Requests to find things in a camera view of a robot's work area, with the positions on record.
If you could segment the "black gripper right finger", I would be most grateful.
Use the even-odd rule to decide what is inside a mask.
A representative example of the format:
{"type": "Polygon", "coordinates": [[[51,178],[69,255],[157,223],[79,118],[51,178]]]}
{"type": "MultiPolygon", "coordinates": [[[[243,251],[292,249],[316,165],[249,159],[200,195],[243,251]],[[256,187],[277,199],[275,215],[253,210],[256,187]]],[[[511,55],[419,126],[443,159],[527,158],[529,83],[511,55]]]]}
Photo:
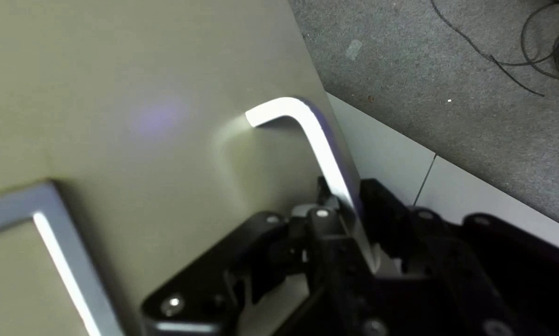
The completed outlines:
{"type": "Polygon", "coordinates": [[[456,336],[559,336],[559,247],[488,215],[460,225],[404,206],[376,180],[359,191],[372,243],[402,264],[408,279],[441,288],[456,336]]]}

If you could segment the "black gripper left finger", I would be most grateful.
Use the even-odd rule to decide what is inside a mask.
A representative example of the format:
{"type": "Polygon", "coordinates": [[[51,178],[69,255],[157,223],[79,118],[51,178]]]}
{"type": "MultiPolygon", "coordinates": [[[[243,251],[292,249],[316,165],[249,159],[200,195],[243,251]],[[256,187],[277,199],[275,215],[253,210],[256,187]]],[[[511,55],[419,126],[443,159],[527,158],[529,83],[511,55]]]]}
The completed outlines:
{"type": "Polygon", "coordinates": [[[258,307],[290,277],[303,275],[309,298],[271,336],[320,336],[329,329],[329,309],[316,281],[316,247],[327,229],[327,210],[305,217],[255,214],[142,301],[144,335],[240,336],[249,305],[258,307]]]}

